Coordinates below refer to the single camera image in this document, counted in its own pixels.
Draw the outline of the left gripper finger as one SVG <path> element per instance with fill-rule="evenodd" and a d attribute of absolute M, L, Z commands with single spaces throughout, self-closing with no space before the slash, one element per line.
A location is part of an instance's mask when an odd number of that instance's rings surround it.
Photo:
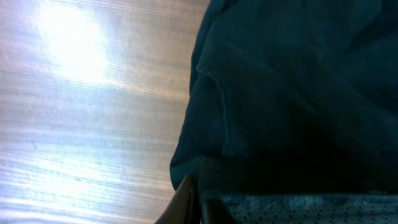
<path fill-rule="evenodd" d="M 201 208 L 194 179 L 184 177 L 163 214 L 155 224 L 199 224 Z"/>

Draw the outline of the black shorts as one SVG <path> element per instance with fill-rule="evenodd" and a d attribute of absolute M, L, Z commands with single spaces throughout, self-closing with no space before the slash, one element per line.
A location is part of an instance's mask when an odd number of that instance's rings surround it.
<path fill-rule="evenodd" d="M 191 66 L 200 223 L 397 222 L 396 1 L 211 1 Z"/>

